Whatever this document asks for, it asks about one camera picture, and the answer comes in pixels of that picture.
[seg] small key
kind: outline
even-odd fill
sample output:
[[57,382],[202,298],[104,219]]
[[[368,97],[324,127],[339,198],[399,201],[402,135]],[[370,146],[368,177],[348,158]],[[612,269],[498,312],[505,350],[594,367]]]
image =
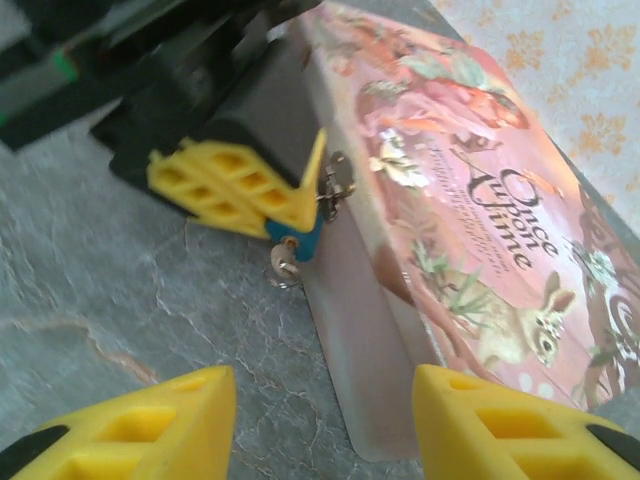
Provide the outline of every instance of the small key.
[[301,285],[292,246],[280,243],[271,249],[271,274],[265,271],[265,278],[270,284],[283,290]]

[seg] metal clasp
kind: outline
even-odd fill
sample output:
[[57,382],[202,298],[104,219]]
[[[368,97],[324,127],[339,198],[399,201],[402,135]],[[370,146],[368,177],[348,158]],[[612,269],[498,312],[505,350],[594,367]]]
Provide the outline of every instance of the metal clasp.
[[318,207],[327,223],[338,218],[340,202],[356,190],[355,175],[351,160],[342,152],[336,152],[325,168],[324,181],[318,188]]

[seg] cracked stone surface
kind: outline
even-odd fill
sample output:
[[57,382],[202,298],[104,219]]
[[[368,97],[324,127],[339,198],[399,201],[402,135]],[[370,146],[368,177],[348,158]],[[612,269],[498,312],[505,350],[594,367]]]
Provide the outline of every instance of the cracked stone surface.
[[[408,7],[348,3],[415,24]],[[0,0],[0,43],[24,28]],[[262,277],[267,245],[185,223],[118,182],[88,124],[19,155],[0,146],[0,448],[69,411],[229,364],[230,479],[422,478],[417,462],[372,465],[351,450],[304,296]],[[604,413],[637,433],[638,400]]]

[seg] floral wallpaper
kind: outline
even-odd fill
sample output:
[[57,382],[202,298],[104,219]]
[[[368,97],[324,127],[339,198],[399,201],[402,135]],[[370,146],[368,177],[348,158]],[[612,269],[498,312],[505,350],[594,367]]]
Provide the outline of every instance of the floral wallpaper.
[[640,233],[640,2],[432,3],[505,68],[551,137]]

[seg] green label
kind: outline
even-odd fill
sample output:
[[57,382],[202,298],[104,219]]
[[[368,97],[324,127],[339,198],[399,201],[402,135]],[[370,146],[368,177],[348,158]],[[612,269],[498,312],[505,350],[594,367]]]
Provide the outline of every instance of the green label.
[[80,72],[76,69],[73,62],[67,57],[62,50],[58,50],[53,54],[53,64],[68,80],[76,81]]

